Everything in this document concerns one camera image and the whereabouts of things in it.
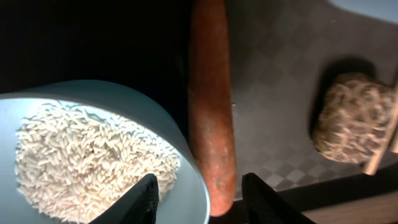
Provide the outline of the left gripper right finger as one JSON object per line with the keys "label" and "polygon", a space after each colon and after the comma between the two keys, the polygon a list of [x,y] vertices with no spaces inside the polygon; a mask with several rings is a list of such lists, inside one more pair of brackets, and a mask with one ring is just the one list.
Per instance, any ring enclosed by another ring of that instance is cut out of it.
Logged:
{"label": "left gripper right finger", "polygon": [[255,173],[243,175],[241,187],[249,224],[315,224]]}

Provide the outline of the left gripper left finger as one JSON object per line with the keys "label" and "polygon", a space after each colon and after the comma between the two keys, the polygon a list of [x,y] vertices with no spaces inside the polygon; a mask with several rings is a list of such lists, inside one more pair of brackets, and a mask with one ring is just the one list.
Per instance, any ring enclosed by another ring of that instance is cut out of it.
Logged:
{"label": "left gripper left finger", "polygon": [[90,224],[155,224],[158,204],[157,177],[147,174]]}

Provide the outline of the light blue rice bowl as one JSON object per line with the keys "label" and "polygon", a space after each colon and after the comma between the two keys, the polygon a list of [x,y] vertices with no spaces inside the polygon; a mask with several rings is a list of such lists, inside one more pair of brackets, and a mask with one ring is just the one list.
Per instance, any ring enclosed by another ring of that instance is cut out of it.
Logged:
{"label": "light blue rice bowl", "polygon": [[41,104],[58,101],[95,107],[104,117],[116,113],[158,134],[180,157],[173,189],[157,209],[157,224],[208,223],[210,198],[190,148],[173,118],[142,93],[111,82],[74,80],[1,94],[1,223],[56,223],[41,215],[17,191],[14,173],[16,135],[21,119],[31,116]]}

